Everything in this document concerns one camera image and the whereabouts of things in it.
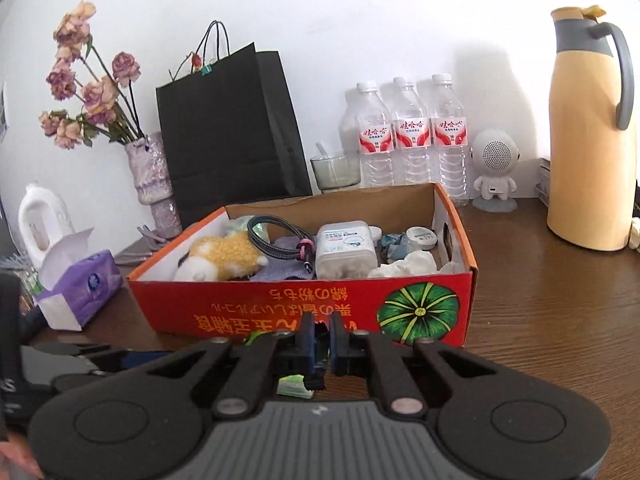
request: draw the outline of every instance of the figurine base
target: figurine base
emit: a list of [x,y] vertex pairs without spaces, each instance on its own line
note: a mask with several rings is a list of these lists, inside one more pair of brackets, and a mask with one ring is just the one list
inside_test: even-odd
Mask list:
[[494,196],[491,200],[485,200],[481,196],[477,196],[474,198],[472,205],[488,213],[510,213],[518,208],[518,204],[513,198],[500,200],[497,196]]

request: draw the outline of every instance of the coiled black cable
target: coiled black cable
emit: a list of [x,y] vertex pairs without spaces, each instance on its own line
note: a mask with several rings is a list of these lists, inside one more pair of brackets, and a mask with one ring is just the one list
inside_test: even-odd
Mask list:
[[[273,224],[295,234],[300,242],[295,249],[284,249],[272,245],[263,240],[258,233],[254,231],[254,227],[258,224]],[[277,260],[300,260],[305,263],[307,272],[314,270],[314,255],[316,254],[316,244],[313,235],[310,235],[304,229],[287,222],[284,218],[272,215],[257,215],[252,217],[246,225],[249,233],[249,240],[264,254]]]

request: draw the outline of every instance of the brown wood tabletop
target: brown wood tabletop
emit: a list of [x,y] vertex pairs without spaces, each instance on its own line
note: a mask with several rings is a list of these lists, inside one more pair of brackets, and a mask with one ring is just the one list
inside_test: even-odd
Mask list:
[[[479,279],[466,348],[594,400],[609,417],[612,444],[600,480],[640,478],[640,254],[584,250],[546,227],[535,199],[491,214],[460,215]],[[91,340],[139,350],[178,349],[193,338],[157,334],[124,288],[82,335],[42,332],[36,340]],[[316,399],[366,396],[363,380],[328,377]]]

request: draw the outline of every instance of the pink rose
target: pink rose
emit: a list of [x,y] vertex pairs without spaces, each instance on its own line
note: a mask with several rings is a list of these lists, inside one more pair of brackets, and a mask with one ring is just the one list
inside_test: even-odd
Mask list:
[[77,121],[62,119],[56,131],[55,145],[64,150],[74,149],[76,144],[80,144],[80,140],[82,139],[81,130],[80,123]]
[[38,118],[40,120],[40,126],[47,137],[53,136],[57,133],[58,125],[60,124],[59,117],[52,116],[49,112],[43,112]]
[[76,94],[76,73],[63,59],[56,62],[45,80],[51,86],[51,95],[58,101],[69,99]]
[[64,15],[58,28],[53,32],[53,39],[58,46],[85,44],[89,41],[89,24],[87,20],[95,14],[94,4],[80,2],[78,6]]
[[104,124],[105,126],[107,126],[108,124],[113,123],[113,121],[116,120],[116,112],[114,112],[113,110],[109,110],[108,108],[103,108],[101,112],[95,114],[89,113],[85,115],[85,118],[91,124]]
[[91,114],[100,114],[105,108],[111,110],[118,98],[118,89],[108,76],[97,83],[87,83],[82,87],[84,107]]
[[126,52],[121,52],[113,58],[111,68],[113,69],[113,78],[123,88],[140,77],[140,65],[136,63],[136,58]]
[[63,60],[66,63],[73,63],[80,59],[80,45],[59,46],[56,52],[56,61]]

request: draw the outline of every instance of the yellow thermos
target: yellow thermos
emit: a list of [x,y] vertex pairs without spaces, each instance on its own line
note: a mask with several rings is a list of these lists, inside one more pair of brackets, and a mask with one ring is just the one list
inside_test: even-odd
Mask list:
[[551,13],[558,48],[546,224],[576,245],[615,251],[627,244],[636,190],[634,72],[622,31],[599,23],[603,15],[598,6]]

